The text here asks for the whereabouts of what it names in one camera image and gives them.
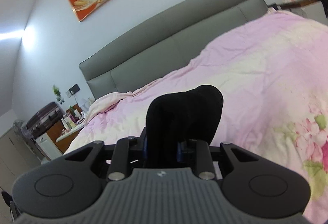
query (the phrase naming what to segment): pink comforter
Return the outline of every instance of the pink comforter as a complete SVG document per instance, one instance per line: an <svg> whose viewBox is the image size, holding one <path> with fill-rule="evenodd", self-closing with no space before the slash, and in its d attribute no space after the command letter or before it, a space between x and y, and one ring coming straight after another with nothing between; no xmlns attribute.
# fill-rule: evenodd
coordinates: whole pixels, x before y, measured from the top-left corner
<svg viewBox="0 0 328 224"><path fill-rule="evenodd" d="M224 96L212 145L231 141L288 167L311 186L304 216L328 219L328 27L288 12L267 14L209 43L184 68L90 108L69 147L139 136L151 101L166 93L216 86Z"/></svg>

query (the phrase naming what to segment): power outlet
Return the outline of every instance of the power outlet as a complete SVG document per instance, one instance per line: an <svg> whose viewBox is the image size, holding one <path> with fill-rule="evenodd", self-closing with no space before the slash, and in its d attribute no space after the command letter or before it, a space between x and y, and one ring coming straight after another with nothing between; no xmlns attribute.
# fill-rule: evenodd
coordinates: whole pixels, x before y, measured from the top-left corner
<svg viewBox="0 0 328 224"><path fill-rule="evenodd" d="M71 97L72 96L72 94L70 93L69 90L66 92L66 94L67 94L68 97Z"/></svg>

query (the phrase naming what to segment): gray plastic panel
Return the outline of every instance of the gray plastic panel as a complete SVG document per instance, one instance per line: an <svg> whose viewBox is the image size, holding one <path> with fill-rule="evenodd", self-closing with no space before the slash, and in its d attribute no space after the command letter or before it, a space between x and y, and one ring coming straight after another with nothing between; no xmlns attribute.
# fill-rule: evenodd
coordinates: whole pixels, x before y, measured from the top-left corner
<svg viewBox="0 0 328 224"><path fill-rule="evenodd" d="M88 209L61 219L40 219L23 214L17 224L252 224L309 222L297 214L284 219L261 219L233 207L215 181L204 181L190 168L134 169L122 181L107 184Z"/></svg>

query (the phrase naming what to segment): toiletries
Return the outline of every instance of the toiletries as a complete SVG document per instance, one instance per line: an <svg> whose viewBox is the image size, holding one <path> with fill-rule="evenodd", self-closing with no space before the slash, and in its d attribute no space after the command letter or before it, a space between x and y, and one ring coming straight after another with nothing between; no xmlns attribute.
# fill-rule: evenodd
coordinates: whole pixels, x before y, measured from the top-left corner
<svg viewBox="0 0 328 224"><path fill-rule="evenodd" d="M76 123L79 117L74 114L74 108L72 108L72 106L69 106L69 113L71 114L71 119Z"/></svg>
<svg viewBox="0 0 328 224"><path fill-rule="evenodd" d="M67 125L67 123L66 123L66 121L64 119L62 119L62 123L63 123L65 129L69 131L70 128L68 127L68 125Z"/></svg>
<svg viewBox="0 0 328 224"><path fill-rule="evenodd" d="M78 118L82 118L81 114L78 112L77 109L74 110L74 114L75 114L75 116L77 116Z"/></svg>
<svg viewBox="0 0 328 224"><path fill-rule="evenodd" d="M71 120L75 123L76 120L75 120L75 117L70 113L68 112L67 115L71 118Z"/></svg>
<svg viewBox="0 0 328 224"><path fill-rule="evenodd" d="M65 114L65 118L64 120L67 122L67 124L69 124L72 128L76 127L76 124L74 123L74 121L72 121L72 119L70 118L69 115Z"/></svg>
<svg viewBox="0 0 328 224"><path fill-rule="evenodd" d="M83 116L84 118L86 118L86 116L87 116L88 113L87 113L86 111L82 111L81 114L82 114L82 116Z"/></svg>

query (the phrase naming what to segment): silver screw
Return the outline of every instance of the silver screw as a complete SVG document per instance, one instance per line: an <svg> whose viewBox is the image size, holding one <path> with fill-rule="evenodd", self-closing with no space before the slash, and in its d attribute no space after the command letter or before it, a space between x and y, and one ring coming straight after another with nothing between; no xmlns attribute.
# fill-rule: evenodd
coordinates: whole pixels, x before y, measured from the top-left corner
<svg viewBox="0 0 328 224"><path fill-rule="evenodd" d="M112 172L108 175L110 180L119 181L125 178L125 175L122 172Z"/></svg>
<svg viewBox="0 0 328 224"><path fill-rule="evenodd" d="M203 171L198 175L202 180L213 180L215 178L215 174L210 171Z"/></svg>

